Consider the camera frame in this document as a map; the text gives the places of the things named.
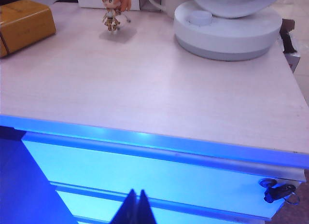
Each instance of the cardboard box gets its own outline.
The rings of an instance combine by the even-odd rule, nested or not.
[[[44,4],[19,0],[0,9],[1,57],[56,32],[52,12]]]

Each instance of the white desk surface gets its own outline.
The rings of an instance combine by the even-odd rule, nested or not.
[[[309,154],[309,108],[277,45],[243,62],[175,41],[164,14],[52,5],[57,34],[1,61],[1,114]]]

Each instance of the floor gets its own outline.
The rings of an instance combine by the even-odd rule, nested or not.
[[[19,141],[23,135],[0,126],[0,224],[77,224]]]
[[[298,40],[301,59],[294,76],[309,104],[309,0],[279,0],[272,7],[283,18],[295,20],[295,30],[292,34]]]

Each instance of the desk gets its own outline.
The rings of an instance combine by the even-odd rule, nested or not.
[[[51,9],[57,34],[1,61],[2,125],[70,138],[78,129],[78,138],[286,172],[309,168],[309,108],[277,44],[250,61],[214,61],[182,49],[160,13],[131,11],[132,23],[112,35],[100,9]],[[71,132],[49,129],[70,124]],[[140,136],[130,142],[127,134]]]

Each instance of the drawer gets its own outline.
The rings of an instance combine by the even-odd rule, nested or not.
[[[263,200],[265,189],[258,182],[265,176],[46,142],[29,141],[27,135],[23,139],[51,182],[123,194],[144,189],[150,198],[263,220],[269,220],[283,203],[283,199],[272,204]]]
[[[80,219],[97,220],[109,223],[120,208],[122,202],[97,197],[58,192],[71,213]],[[158,224],[236,224],[236,222],[219,220],[165,209],[152,208]],[[252,221],[252,224],[263,224],[263,221]]]

